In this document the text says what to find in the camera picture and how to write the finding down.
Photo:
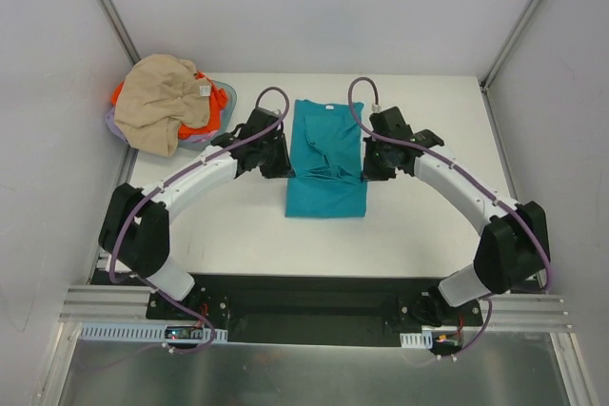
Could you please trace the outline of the teal t-shirt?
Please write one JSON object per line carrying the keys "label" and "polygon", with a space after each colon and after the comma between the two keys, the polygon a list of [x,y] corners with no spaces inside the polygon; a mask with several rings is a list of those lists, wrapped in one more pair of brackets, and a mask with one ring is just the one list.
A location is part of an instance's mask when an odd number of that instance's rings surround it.
{"label": "teal t-shirt", "polygon": [[294,106],[289,158],[295,176],[288,180],[285,215],[289,218],[344,219],[366,214],[367,183],[362,178],[363,104]]}

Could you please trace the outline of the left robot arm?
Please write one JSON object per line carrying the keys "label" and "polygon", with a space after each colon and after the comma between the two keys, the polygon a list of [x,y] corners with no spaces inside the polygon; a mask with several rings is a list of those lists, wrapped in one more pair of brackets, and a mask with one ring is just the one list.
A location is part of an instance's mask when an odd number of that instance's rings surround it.
{"label": "left robot arm", "polygon": [[108,267],[123,264],[166,293],[167,306],[179,319],[194,318],[202,299],[193,291],[195,279],[170,256],[170,226],[199,198],[256,168],[267,179],[294,175],[283,118],[262,107],[173,175],[144,188],[116,187],[98,238],[110,254]]}

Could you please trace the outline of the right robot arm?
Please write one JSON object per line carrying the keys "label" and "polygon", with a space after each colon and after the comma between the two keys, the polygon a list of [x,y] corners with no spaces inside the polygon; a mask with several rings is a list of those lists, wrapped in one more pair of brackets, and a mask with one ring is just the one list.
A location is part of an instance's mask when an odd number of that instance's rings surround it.
{"label": "right robot arm", "polygon": [[519,203],[486,186],[429,129],[412,130],[397,107],[374,108],[363,179],[388,181],[398,171],[428,184],[473,226],[480,241],[470,264],[407,305],[421,325],[450,324],[462,306],[515,289],[550,262],[547,221],[538,203]]}

